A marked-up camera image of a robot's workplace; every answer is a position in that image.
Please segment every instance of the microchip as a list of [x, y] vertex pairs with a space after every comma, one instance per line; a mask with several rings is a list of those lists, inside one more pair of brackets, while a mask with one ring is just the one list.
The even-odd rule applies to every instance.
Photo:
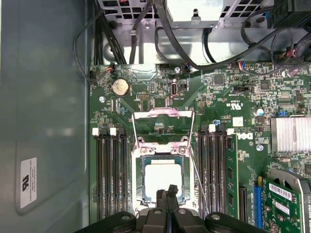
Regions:
[[224, 76], [222, 74], [214, 75], [214, 85], [224, 85]]
[[305, 164], [305, 174], [311, 175], [311, 164]]
[[296, 96], [297, 102], [303, 102], [303, 95]]
[[231, 194], [229, 194], [228, 201], [230, 205], [233, 205], [233, 196]]
[[260, 81], [260, 89], [261, 89], [261, 91], [269, 91], [270, 90], [270, 81], [269, 80], [261, 80]]
[[203, 101], [199, 101], [198, 105], [199, 105], [200, 108], [203, 108], [205, 106], [205, 103]]
[[264, 117], [264, 116], [258, 116], [258, 117], [257, 117], [257, 122], [258, 122], [259, 124], [263, 124], [264, 121], [265, 121], [265, 117]]
[[231, 168], [228, 168], [228, 177], [230, 179], [232, 179], [232, 177], [233, 177], [233, 170]]

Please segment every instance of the capacitor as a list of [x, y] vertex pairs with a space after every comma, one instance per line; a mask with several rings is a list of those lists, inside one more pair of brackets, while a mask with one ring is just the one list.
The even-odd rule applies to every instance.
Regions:
[[124, 97], [130, 90], [130, 85], [124, 79], [117, 79], [111, 85], [111, 90], [116, 96]]
[[262, 108], [258, 108], [254, 110], [254, 115], [259, 117], [264, 115], [264, 110]]
[[220, 125], [220, 120], [213, 120], [214, 125]]

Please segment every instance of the metal bracket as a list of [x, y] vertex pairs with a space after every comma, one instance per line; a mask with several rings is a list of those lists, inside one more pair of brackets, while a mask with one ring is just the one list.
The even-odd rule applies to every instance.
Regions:
[[135, 144], [137, 148], [140, 148], [140, 146], [143, 144], [138, 140], [136, 127], [135, 127], [135, 120], [141, 119], [141, 118], [155, 118], [158, 115], [168, 115], [169, 117], [188, 117], [192, 118], [191, 122], [191, 128], [190, 133], [188, 136], [188, 143], [187, 148], [189, 148], [191, 144], [191, 137], [192, 137], [192, 130], [193, 130], [193, 124], [194, 124], [194, 111], [178, 111], [174, 108], [154, 108], [148, 112], [135, 112], [132, 114], [132, 123], [133, 123], [133, 129], [134, 129], [134, 135], [135, 135]]

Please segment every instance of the black cable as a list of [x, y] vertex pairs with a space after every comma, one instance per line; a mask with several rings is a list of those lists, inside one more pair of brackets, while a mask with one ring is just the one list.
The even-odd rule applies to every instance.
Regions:
[[[132, 28], [133, 31], [137, 31], [137, 28], [139, 26], [139, 23], [145, 18], [145, 16], [148, 14], [149, 10], [152, 8], [152, 0], [149, 0], [147, 2], [146, 7], [142, 10], [138, 18], [136, 19], [134, 26]], [[131, 42], [131, 54], [130, 54], [130, 64], [134, 63], [135, 60], [135, 54], [136, 54], [136, 46], [137, 46], [137, 34], [132, 35], [132, 42]]]
[[[264, 13], [269, 13], [271, 10], [273, 10], [273, 8], [274, 8], [273, 6], [262, 8], [256, 12], [252, 13], [250, 16], [248, 16], [246, 18], [246, 20], [243, 22], [243, 24], [241, 26], [241, 36], [242, 36], [243, 41], [246, 44], [248, 44], [249, 46], [252, 46], [255, 44], [255, 41], [253, 41], [251, 38], [249, 38], [248, 35], [246, 34], [245, 27], [246, 27], [247, 22], [255, 16], [262, 15]], [[264, 51], [268, 56], [270, 56], [270, 50], [268, 48], [266, 48], [265, 46], [259, 46], [258, 49]]]
[[[97, 0], [94, 0], [94, 7], [95, 7], [95, 13], [101, 9]], [[126, 60], [125, 60], [123, 51], [121, 49], [121, 46], [120, 46], [118, 40], [116, 39], [114, 33], [112, 32], [106, 16], [104, 14], [102, 14], [99, 18], [99, 21], [100, 21], [100, 26], [101, 26], [102, 32], [106, 36], [106, 39], [107, 39], [108, 44], [111, 48], [111, 51], [112, 51], [112, 53], [116, 59], [116, 62], [118, 64], [126, 64]]]
[[240, 53], [240, 54], [238, 54], [232, 58], [229, 58], [229, 59], [224, 60], [222, 62], [211, 64], [211, 65], [199, 66], [196, 63], [194, 63], [192, 59], [189, 58], [189, 56], [185, 53], [183, 48], [178, 43], [178, 41], [177, 41], [177, 39], [176, 39], [176, 37], [175, 37], [171, 27], [170, 27], [170, 23], [166, 17], [165, 9], [163, 7], [161, 0], [154, 0], [154, 1], [155, 1], [156, 10], [157, 10], [158, 16], [160, 18], [160, 21], [162, 23], [162, 26], [164, 28], [164, 31], [165, 31], [168, 39], [170, 40], [172, 46], [174, 47], [174, 49], [176, 50], [176, 52], [178, 53], [179, 56], [181, 56], [185, 61], [187, 61], [193, 68], [195, 68], [197, 70], [213, 70], [213, 69], [220, 68], [220, 67], [222, 67], [228, 63], [235, 62], [235, 61], [247, 56], [252, 51], [257, 49], [260, 45], [262, 45], [263, 43], [265, 43], [266, 41], [268, 41], [269, 39], [274, 37], [276, 34], [278, 34], [284, 30], [284, 29], [274, 30], [269, 35], [265, 36], [262, 40], [260, 40], [256, 44], [252, 45], [249, 49], [245, 50], [244, 52], [242, 52], [242, 53]]
[[213, 58], [213, 56], [210, 53], [209, 48], [208, 48], [208, 36], [211, 32], [212, 32], [211, 28], [205, 28], [203, 30], [203, 45], [204, 45], [205, 53], [206, 53], [207, 57], [209, 58], [210, 62], [216, 63], [215, 59]]
[[160, 56], [160, 58], [165, 61], [166, 63], [168, 64], [173, 64], [173, 65], [177, 65], [177, 66], [180, 66], [182, 64], [178, 64], [175, 60], [170, 60], [168, 59], [166, 56], [164, 56], [164, 54], [160, 51], [160, 48], [159, 48], [159, 34], [158, 34], [158, 31], [160, 30], [163, 30], [162, 27], [157, 27], [155, 29], [155, 50], [157, 52], [157, 54]]
[[295, 55], [301, 57], [302, 53], [300, 50], [303, 47], [311, 45], [311, 33], [306, 34], [295, 46]]
[[82, 66], [81, 66], [81, 64], [80, 64], [79, 58], [78, 58], [77, 41], [78, 41], [79, 36], [80, 36], [87, 28], [89, 28], [90, 26], [92, 26], [92, 24], [93, 24], [104, 12], [105, 12], [105, 10], [100, 10], [100, 11], [87, 23], [87, 25], [85, 25], [85, 26], [78, 32], [78, 34], [77, 34], [77, 35], [74, 37], [74, 39], [73, 39], [72, 52], [73, 52], [74, 60], [75, 60], [75, 62], [76, 62], [76, 65], [78, 66], [78, 69], [79, 69], [80, 73], [82, 74], [82, 76], [83, 76], [86, 80], [88, 80], [89, 82], [99, 82], [100, 80], [102, 80], [102, 79], [106, 76], [107, 72], [105, 71], [105, 72], [104, 72], [101, 76], [99, 76], [97, 79], [91, 79], [91, 78], [89, 78], [89, 77], [85, 74], [85, 72], [84, 72], [84, 70], [83, 70], [83, 68], [82, 68]]
[[271, 61], [272, 63], [276, 66], [276, 67], [281, 67], [281, 68], [286, 68], [285, 67], [285, 64], [290, 60], [292, 54], [293, 54], [293, 50], [294, 50], [294, 38], [293, 38], [293, 33], [290, 29], [287, 29], [287, 31], [290, 33], [290, 38], [291, 38], [291, 49], [290, 49], [290, 55], [286, 57], [285, 61], [280, 64], [280, 63], [277, 63], [275, 60], [274, 60], [274, 47], [276, 45], [276, 39], [278, 37], [278, 34], [276, 34], [273, 39], [272, 39], [272, 42], [271, 42], [271, 48], [270, 48], [270, 57], [271, 57]]
[[120, 63], [119, 64], [126, 64], [126, 60], [125, 60], [123, 51], [121, 49], [121, 46], [120, 46], [118, 40], [116, 39], [114, 33], [112, 32], [106, 16], [102, 15], [101, 16], [101, 20], [103, 21], [104, 33], [105, 33], [106, 38], [110, 38], [110, 41], [112, 42], [113, 47], [115, 47], [115, 49], [116, 49], [116, 51], [118, 53], [118, 57], [120, 59]]

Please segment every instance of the mounting hole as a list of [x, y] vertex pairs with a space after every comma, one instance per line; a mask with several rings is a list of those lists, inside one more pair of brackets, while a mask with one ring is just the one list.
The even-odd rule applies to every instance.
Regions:
[[265, 21], [265, 18], [264, 17], [260, 17], [260, 18], [257, 18], [256, 19], [256, 23], [262, 23]]

